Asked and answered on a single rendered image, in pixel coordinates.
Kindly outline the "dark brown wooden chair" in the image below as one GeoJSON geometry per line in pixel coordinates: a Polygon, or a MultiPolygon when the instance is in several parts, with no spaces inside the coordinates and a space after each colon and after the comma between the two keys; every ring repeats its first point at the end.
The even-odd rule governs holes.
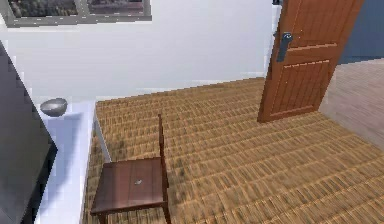
{"type": "Polygon", "coordinates": [[[162,116],[159,118],[160,155],[153,158],[109,162],[103,165],[90,214],[108,224],[110,214],[161,207],[172,224],[168,205],[169,181],[164,153],[162,116]]]}

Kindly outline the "white table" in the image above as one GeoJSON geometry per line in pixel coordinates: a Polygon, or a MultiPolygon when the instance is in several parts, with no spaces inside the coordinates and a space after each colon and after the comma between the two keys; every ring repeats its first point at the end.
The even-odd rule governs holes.
{"type": "Polygon", "coordinates": [[[71,103],[56,118],[40,115],[58,151],[34,224],[82,224],[96,102],[71,103]]]}

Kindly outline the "grey metal bowl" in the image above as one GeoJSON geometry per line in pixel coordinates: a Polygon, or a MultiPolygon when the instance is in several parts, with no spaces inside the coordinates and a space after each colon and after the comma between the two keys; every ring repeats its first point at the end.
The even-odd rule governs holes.
{"type": "Polygon", "coordinates": [[[49,117],[60,117],[66,113],[68,103],[64,98],[54,98],[40,105],[40,110],[49,117]]]}

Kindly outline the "black television set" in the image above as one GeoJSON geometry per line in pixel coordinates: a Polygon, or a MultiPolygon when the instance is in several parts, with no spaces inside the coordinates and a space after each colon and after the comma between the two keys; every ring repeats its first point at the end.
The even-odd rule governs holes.
{"type": "Polygon", "coordinates": [[[0,224],[34,224],[56,152],[0,42],[0,224]]]}

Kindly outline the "grey framed window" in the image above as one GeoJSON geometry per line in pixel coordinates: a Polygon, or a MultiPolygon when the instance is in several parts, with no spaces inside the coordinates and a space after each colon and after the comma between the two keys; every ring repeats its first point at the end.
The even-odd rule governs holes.
{"type": "Polygon", "coordinates": [[[150,0],[0,0],[7,28],[151,21],[150,0]]]}

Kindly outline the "brown wooden room door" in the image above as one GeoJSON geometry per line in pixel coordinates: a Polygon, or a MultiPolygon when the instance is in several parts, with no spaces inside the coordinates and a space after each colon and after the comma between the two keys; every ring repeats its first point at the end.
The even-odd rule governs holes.
{"type": "Polygon", "coordinates": [[[258,114],[261,123],[319,109],[364,0],[284,0],[258,114]],[[277,62],[280,39],[293,40],[277,62]]]}

